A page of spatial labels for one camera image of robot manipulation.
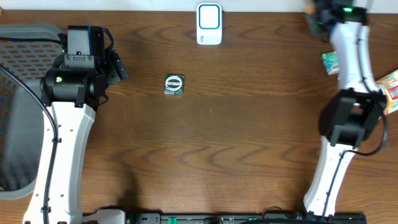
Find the teal gum box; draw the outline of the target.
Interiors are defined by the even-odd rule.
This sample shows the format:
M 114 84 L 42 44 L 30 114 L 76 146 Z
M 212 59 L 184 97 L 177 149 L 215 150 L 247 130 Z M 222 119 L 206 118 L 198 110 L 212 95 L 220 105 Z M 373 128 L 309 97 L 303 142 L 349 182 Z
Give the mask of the teal gum box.
M 339 71 L 338 56 L 336 52 L 322 54 L 321 60 L 326 69 L 327 74 L 336 74 Z

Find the round black white container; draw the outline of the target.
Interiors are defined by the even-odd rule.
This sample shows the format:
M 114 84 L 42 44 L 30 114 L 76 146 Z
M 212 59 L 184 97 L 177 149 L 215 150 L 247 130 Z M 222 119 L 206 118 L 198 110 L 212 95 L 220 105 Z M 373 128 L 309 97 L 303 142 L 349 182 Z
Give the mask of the round black white container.
M 184 93 L 184 75 L 166 75 L 164 93 L 166 95 L 182 95 Z

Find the cream snack bag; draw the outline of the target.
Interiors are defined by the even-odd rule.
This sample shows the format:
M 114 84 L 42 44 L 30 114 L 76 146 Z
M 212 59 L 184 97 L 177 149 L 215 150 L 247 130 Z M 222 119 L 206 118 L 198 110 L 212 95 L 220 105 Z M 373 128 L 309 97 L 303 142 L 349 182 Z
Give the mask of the cream snack bag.
M 394 71 L 383 78 L 376 81 L 379 89 L 386 95 L 387 106 L 384 109 L 384 114 L 388 115 L 392 112 L 397 111 L 397 99 L 398 99 L 398 82 L 397 82 L 398 71 Z

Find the orange snack packet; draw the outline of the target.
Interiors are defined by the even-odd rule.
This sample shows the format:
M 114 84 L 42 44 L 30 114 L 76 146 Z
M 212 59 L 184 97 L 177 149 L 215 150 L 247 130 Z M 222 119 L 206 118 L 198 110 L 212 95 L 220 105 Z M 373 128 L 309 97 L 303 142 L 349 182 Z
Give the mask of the orange snack packet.
M 314 5 L 313 3 L 308 4 L 308 5 L 305 7 L 304 12 L 305 12 L 307 15 L 312 15 L 312 14 L 314 14 L 314 13 L 316 12 L 316 7 L 315 7 L 315 5 Z

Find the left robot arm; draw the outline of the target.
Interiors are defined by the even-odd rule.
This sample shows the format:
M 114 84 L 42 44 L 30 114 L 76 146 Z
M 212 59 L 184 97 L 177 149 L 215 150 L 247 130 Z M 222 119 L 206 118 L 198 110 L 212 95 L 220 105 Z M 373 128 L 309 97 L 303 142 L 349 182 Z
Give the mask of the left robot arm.
M 33 196 L 24 223 L 127 223 L 121 208 L 81 209 L 86 144 L 106 89 L 128 77 L 110 31 L 69 26 L 66 49 L 40 81 L 44 135 Z

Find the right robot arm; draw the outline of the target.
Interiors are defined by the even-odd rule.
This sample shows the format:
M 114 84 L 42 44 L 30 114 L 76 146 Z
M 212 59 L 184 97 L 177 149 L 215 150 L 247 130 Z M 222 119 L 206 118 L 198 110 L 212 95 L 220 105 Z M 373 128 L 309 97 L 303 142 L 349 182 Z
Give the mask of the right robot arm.
M 306 19 L 314 36 L 328 36 L 339 66 L 338 92 L 319 115 L 320 157 L 303 199 L 305 219 L 332 223 L 338 219 L 336 200 L 352 158 L 372 156 L 387 141 L 387 97 L 371 69 L 366 7 L 313 0 Z

